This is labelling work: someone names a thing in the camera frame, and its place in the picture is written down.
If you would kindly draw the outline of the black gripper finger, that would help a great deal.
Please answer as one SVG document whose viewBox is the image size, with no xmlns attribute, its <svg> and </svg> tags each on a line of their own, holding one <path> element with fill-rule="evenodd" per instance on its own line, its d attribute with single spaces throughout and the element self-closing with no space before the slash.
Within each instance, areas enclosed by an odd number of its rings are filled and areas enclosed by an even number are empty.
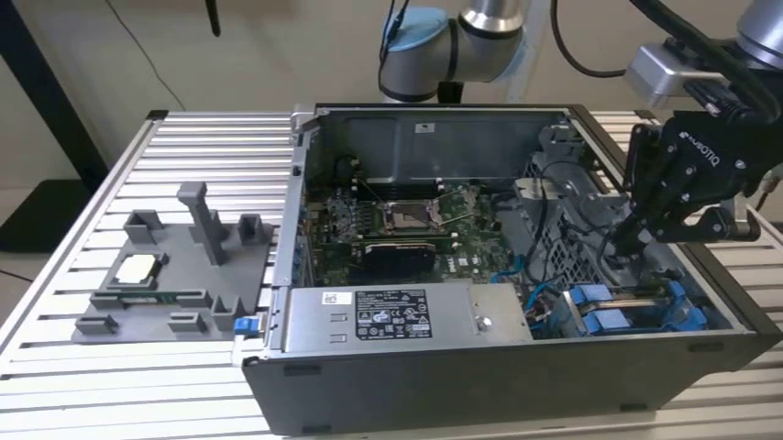
<svg viewBox="0 0 783 440">
<path fill-rule="evenodd" d="M 657 242 L 752 242 L 759 237 L 760 224 L 740 193 L 707 206 L 693 224 L 665 219 L 657 229 Z"/>
<path fill-rule="evenodd" d="M 631 130 L 623 189 L 628 194 L 628 216 L 613 231 L 615 255 L 637 254 L 645 244 L 639 239 L 641 231 L 661 216 L 657 190 L 663 171 L 671 161 L 667 144 L 660 142 L 661 129 L 639 124 Z"/>
</svg>

